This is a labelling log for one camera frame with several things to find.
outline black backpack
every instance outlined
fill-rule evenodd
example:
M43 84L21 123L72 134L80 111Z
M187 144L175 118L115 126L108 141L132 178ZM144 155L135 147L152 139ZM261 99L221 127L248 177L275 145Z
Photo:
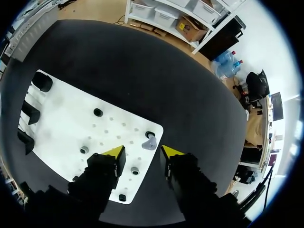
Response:
M250 103L254 103L266 97L270 93L264 70L262 70L262 72L258 75L250 72L246 78L246 83L248 86L248 96Z

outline white storage bin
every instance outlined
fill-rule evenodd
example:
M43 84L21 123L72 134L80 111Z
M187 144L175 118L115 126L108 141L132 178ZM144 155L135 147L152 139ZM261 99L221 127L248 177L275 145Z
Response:
M232 5L236 4L237 2L239 2L239 0L223 0L223 2L229 6L232 6Z
M199 0L196 4L193 13L202 18L205 22L212 24L212 21L219 17L220 14L213 9L204 0Z
M169 28L177 18L179 18L179 13L169 6L158 6L155 8L154 21L157 24Z
M173 2L181 7L186 7L186 5L189 3L190 0L168 0L168 1Z
M155 1L139 0L132 3L132 14L140 18L148 18L154 13L154 8L157 6Z

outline shelving unit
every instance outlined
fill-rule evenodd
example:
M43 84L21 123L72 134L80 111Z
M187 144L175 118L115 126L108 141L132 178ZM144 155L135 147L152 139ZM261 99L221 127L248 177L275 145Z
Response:
M143 23L146 23L146 24L149 24L149 25L152 25L154 27L157 27L159 29L162 29L174 36L176 36L177 38L180 38L181 40L185 41L186 43L188 43L189 45L191 45L192 47L194 48L197 48L199 46L199 43L198 42L189 42L188 40L185 39L185 37L182 36L181 33L179 33L176 29L175 29L175 26L171 26L170 28L166 28L162 25L159 25L157 23L155 23L153 21L153 18L147 18L147 19L144 19L144 18L140 18L138 16L135 16L133 14L129 14L129 18L130 19L134 19L134 20L138 20L138 21L141 21Z
M225 25L227 25L237 15L237 12L243 7L243 5L250 0L239 0L238 3L236 3L233 7L227 5L223 0L216 0L220 5L223 6L223 8L225 10L227 10L229 12L227 14L226 18L223 19L223 21L219 25L217 25L216 28L213 25L216 21L213 21L213 24L207 23L202 18L200 18L199 16L197 16L196 14L193 13L193 9L194 9L198 0L191 0L189 2L189 4L187 4L186 7L181 7L181 6L179 6L179 5L177 5L173 2L170 2L168 0L154 0L154 1L165 4L165 5L168 5L172 8L175 8L178 11L182 12L183 14L188 15L188 16L194 18L195 20L199 21L203 25L205 25L209 30L208 30L207 34L205 35L204 39L201 41L201 43L199 43L199 42L188 42L185 39L185 37L175 29L174 25L172 25L170 28L166 28L162 25L159 25L159 24L154 22L154 20L153 20L154 16L151 16L148 19L144 19L144 18L140 18L138 16L133 15L130 12L131 11L131 4L132 4L131 0L127 0L124 22L128 23L129 19L134 19L134 20L137 20L137 21L141 21L143 23L147 23L147 24L152 25L154 27L157 27L159 29L162 29L162 30L180 38L181 40L185 41L186 43L188 43L192 47L194 47L194 50L192 51L192 54L196 54L209 40L212 39L212 37L214 37Z

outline black table surface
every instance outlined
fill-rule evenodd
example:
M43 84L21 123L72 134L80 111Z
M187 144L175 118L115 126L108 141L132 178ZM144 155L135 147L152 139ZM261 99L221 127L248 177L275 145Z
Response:
M67 181L17 138L21 106L41 69L91 95L160 124L160 144L199 159L204 174L227 190L245 140L246 115L238 100L207 69L165 41L118 25L57 21L23 63L11 59L0 85L1 152L12 176L34 190L48 185L67 192ZM156 226L184 220L160 167L157 150L129 205L109 201L100 220Z

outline white board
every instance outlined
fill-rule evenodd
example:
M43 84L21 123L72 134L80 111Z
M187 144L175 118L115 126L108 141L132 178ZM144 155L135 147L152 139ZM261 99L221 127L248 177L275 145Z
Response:
M35 140L33 152L53 171L72 181L84 172L86 160L94 153L124 145L126 163L109 200L131 203L156 152L142 148L142 143L148 140L145 133L155 133L159 144L162 126L39 71L52 78L53 86L47 93L34 85L29 87L25 100L37 108L41 116L36 124L27 126L29 118L21 112L19 122L19 127ZM95 108L103 111L102 117L94 115ZM80 152L82 146L89 148L88 154ZM140 173L133 175L132 167L137 167ZM120 194L126 196L126 202L119 201Z

